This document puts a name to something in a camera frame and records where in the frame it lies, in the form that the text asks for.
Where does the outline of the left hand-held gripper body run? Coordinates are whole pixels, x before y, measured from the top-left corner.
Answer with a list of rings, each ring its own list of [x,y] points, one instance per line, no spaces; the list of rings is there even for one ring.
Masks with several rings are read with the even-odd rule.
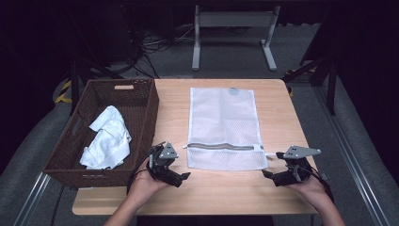
[[[180,175],[169,168],[179,155],[170,142],[162,142],[152,146],[150,160],[147,163],[147,170],[150,176],[157,181],[166,184],[180,183]]]

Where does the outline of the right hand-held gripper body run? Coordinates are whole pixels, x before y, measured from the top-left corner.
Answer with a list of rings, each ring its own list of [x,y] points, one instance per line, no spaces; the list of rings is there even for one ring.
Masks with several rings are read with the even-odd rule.
[[[292,145],[282,155],[282,159],[286,161],[286,167],[288,168],[285,171],[287,177],[283,180],[282,184],[287,186],[308,180],[312,174],[312,169],[307,157],[320,153],[320,149]]]

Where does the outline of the white garment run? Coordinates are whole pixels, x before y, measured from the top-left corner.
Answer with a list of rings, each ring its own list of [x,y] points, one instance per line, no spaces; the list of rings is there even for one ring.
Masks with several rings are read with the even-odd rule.
[[[88,170],[111,170],[130,154],[132,137],[120,112],[109,105],[89,126],[96,133],[83,149],[80,164]]]

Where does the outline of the white mesh laundry bag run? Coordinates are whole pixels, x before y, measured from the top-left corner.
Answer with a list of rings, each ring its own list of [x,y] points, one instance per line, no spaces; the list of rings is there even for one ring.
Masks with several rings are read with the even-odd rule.
[[[266,169],[254,91],[230,95],[226,88],[192,88],[186,151],[191,169]]]

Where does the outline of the brown wicker basket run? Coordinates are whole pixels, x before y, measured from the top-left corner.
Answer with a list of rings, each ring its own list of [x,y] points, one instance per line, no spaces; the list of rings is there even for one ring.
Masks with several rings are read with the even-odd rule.
[[[112,170],[86,169],[80,158],[96,136],[89,126],[109,105],[120,112],[132,137],[130,154]],[[151,79],[88,81],[43,172],[64,186],[126,186],[152,146],[158,106],[158,93]]]

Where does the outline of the person's right hand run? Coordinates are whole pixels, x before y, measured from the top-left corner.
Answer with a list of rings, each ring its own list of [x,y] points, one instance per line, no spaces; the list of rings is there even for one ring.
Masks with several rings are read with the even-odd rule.
[[[287,188],[299,193],[315,209],[330,201],[324,186],[313,176],[303,183],[288,185]]]

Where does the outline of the person's left hand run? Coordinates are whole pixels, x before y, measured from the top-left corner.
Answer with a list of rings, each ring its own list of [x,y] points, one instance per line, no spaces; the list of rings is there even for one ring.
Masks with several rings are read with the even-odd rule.
[[[128,203],[140,207],[148,202],[158,191],[168,187],[168,184],[153,179],[146,169],[141,169],[131,184],[128,193]]]

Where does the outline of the black angled stand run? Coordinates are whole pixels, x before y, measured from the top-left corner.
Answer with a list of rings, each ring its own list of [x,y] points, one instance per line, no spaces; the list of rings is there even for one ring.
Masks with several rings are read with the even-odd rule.
[[[323,82],[327,81],[327,109],[331,115],[335,115],[335,88],[337,80],[337,67],[332,57],[322,57],[314,60],[295,71],[287,71],[282,77],[282,81],[287,83],[307,71],[313,70],[309,80],[313,87],[320,87]]]

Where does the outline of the black tripod stand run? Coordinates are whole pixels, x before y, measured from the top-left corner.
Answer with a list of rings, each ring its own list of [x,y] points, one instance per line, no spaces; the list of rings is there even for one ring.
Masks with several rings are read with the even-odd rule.
[[[85,59],[79,55],[73,55],[71,57],[71,81],[72,81],[72,110],[71,115],[73,114],[75,108],[77,107],[80,92],[79,92],[79,79],[82,79],[83,82],[89,80],[92,76],[92,72],[90,68],[94,68],[105,76],[111,77],[113,79],[122,79],[122,76],[111,72],[110,70],[102,67],[88,59]]]

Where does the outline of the yellow black hazard tape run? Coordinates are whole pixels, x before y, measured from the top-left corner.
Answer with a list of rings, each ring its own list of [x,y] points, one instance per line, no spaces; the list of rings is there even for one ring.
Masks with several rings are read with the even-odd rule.
[[[59,92],[58,96],[56,97],[56,103],[67,103],[71,104],[72,103],[72,98],[68,98],[66,96],[68,89],[71,87],[72,81],[67,80],[63,87],[61,88],[61,91]]]

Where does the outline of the metal floor rail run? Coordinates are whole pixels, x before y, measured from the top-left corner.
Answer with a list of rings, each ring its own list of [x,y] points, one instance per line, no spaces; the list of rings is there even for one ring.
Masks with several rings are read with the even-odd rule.
[[[49,182],[50,176],[41,172],[31,187],[24,205],[15,218],[12,226],[27,226]]]
[[[323,89],[314,88],[313,92],[315,93],[317,100],[320,102],[323,111],[327,116],[328,123],[330,124],[330,127],[332,128],[335,137],[339,141],[344,162],[346,166],[349,168],[349,171],[359,190],[360,196],[362,197],[373,219],[375,226],[391,226],[391,223],[388,220],[387,215],[382,209],[369,183],[369,180],[367,179],[363,169],[361,168],[359,161],[356,158],[353,149],[350,146],[349,141],[343,132],[343,128],[339,124],[337,118],[330,113],[330,110],[327,107],[327,96],[323,92]]]

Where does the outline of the white metal stand frame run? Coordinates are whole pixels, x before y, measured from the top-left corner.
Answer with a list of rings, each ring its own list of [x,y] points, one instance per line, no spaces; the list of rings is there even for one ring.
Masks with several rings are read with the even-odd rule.
[[[192,56],[192,70],[200,69],[200,29],[202,27],[265,27],[266,37],[260,40],[266,63],[271,72],[277,70],[277,64],[271,52],[270,44],[277,25],[280,6],[267,11],[201,11],[195,8],[195,41]]]

